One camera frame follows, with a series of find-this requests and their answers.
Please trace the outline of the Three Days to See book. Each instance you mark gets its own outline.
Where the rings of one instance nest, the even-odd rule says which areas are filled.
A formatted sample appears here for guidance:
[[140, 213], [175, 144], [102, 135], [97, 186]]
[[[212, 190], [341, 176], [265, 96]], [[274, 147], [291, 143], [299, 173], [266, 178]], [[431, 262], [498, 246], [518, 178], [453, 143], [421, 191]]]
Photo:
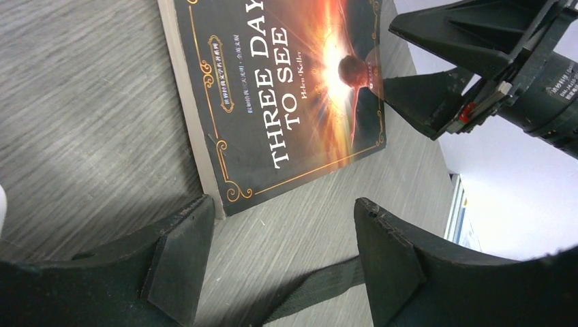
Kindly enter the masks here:
[[380, 1], [160, 1], [202, 190], [225, 219], [386, 146]]

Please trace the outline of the blue backpack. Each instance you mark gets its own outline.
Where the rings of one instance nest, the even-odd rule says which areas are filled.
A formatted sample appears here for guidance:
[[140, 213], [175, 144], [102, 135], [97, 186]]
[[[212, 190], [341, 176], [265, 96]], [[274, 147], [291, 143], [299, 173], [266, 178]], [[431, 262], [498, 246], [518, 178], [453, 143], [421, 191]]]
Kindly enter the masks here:
[[320, 268], [303, 276], [295, 287], [267, 309], [260, 326], [288, 317], [326, 300], [336, 298], [365, 282], [360, 257]]

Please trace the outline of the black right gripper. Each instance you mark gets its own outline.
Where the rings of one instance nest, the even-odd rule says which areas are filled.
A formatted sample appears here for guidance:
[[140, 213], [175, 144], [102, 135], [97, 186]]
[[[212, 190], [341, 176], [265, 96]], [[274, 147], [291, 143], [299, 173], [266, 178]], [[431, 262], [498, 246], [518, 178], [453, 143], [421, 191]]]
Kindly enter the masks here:
[[[470, 133], [466, 108], [488, 80], [529, 82], [498, 112], [527, 135], [577, 157], [577, 62], [555, 52], [577, 19], [576, 1], [458, 1], [396, 16], [389, 31], [456, 65], [383, 80], [384, 101], [431, 140]], [[476, 75], [478, 80], [470, 87]]]

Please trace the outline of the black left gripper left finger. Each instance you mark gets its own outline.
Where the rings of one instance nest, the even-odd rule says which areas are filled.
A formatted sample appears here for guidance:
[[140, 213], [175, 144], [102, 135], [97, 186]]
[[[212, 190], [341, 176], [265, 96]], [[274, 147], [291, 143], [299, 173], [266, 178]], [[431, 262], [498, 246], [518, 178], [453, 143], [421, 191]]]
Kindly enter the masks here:
[[66, 261], [2, 262], [2, 326], [192, 326], [215, 223], [203, 195]]

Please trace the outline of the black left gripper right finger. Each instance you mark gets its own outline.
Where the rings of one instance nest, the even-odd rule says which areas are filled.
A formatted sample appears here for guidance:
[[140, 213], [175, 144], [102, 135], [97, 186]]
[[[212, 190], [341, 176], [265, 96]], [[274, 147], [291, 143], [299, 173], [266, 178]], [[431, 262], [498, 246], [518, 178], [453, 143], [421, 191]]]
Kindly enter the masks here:
[[528, 261], [462, 247], [367, 198], [354, 205], [375, 326], [576, 326], [577, 249]]

